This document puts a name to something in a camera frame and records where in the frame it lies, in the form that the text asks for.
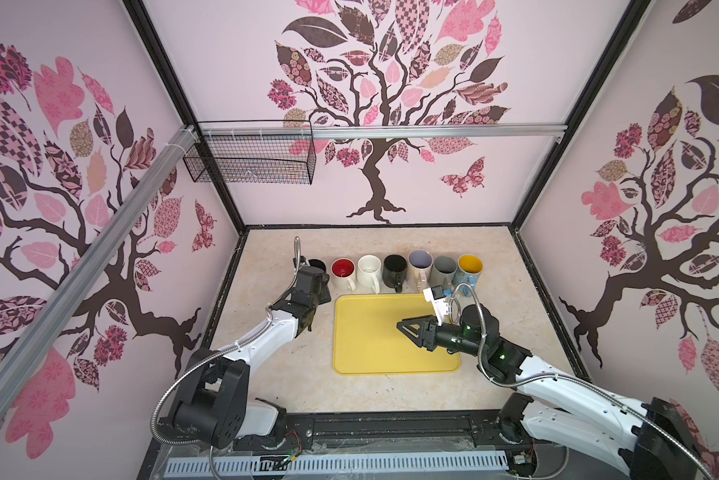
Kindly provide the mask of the black mug white base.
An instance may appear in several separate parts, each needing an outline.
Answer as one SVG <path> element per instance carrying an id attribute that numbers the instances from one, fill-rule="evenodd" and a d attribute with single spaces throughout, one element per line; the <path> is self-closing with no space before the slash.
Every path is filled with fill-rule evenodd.
<path id="1" fill-rule="evenodd" d="M 326 264 L 325 264 L 322 260 L 319 260 L 319 259 L 310 259 L 310 260 L 308 261 L 308 263 L 309 263 L 309 266 L 311 266 L 311 267 L 315 267 L 315 268 L 317 268 L 317 269 L 319 269 L 319 270 L 321 270 L 321 271 L 323 271 L 323 272 L 325 272 L 325 273 L 328 272 L 328 268 L 327 268 Z"/>

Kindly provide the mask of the small white ceramic mug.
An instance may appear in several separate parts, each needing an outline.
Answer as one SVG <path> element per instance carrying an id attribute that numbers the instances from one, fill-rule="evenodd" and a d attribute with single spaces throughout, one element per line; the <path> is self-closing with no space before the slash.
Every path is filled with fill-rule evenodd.
<path id="1" fill-rule="evenodd" d="M 357 290 L 356 264 L 349 258 L 336 259 L 331 266 L 335 286 L 341 292 Z"/>

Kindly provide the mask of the grey ceramic mug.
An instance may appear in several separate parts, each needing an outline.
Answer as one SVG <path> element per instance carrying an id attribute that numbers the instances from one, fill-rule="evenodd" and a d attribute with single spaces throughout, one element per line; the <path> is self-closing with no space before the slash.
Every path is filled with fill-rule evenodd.
<path id="1" fill-rule="evenodd" d="M 437 256 L 433 260 L 433 266 L 431 266 L 429 286 L 451 290 L 455 272 L 457 272 L 457 261 L 455 259 L 445 255 Z"/>

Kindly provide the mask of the pink iridescent mug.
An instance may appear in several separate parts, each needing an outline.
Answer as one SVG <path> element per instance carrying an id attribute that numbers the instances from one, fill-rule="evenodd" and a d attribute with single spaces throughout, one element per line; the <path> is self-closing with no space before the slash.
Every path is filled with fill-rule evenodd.
<path id="1" fill-rule="evenodd" d="M 429 287 L 431 280 L 431 268 L 433 268 L 433 256 L 425 250 L 413 250 L 407 256 L 407 264 L 409 264 L 409 281 L 411 287 L 417 292 Z"/>

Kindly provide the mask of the black ceramic mug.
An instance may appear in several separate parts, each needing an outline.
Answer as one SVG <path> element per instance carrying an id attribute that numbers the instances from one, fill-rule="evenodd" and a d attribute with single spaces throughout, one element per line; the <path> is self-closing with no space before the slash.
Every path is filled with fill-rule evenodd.
<path id="1" fill-rule="evenodd" d="M 399 254 L 388 255 L 383 260 L 383 284 L 395 293 L 403 292 L 407 279 L 407 260 Z"/>

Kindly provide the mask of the blue butterfly mug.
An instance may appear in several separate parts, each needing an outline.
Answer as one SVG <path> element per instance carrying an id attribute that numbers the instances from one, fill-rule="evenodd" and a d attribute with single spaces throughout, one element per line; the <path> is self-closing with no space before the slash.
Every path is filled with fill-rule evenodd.
<path id="1" fill-rule="evenodd" d="M 483 272 L 483 261 L 473 254 L 462 255 L 457 260 L 457 271 L 453 276 L 453 286 L 467 283 L 471 288 L 477 289 L 479 276 Z"/>

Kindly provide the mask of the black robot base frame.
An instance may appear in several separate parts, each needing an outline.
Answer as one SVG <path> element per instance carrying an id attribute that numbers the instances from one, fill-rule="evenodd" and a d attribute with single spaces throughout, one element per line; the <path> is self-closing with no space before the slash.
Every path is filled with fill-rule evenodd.
<path id="1" fill-rule="evenodd" d="M 204 444 L 151 447 L 139 474 L 142 479 L 163 478 L 173 458 L 283 455 L 291 460 L 307 455 L 409 452 L 503 451 L 509 462 L 507 472 L 441 472 L 314 475 L 253 479 L 307 479 L 389 476 L 415 474 L 489 473 L 541 479 L 539 448 L 563 447 L 625 469 L 631 479 L 665 479 L 651 448 L 657 444 L 653 428 L 627 428 L 635 445 L 625 447 L 595 425 L 557 408 L 513 396 L 500 410 L 455 410 L 431 412 L 312 413 L 280 412 L 275 429 L 268 436 L 234 439 L 225 448 Z"/>

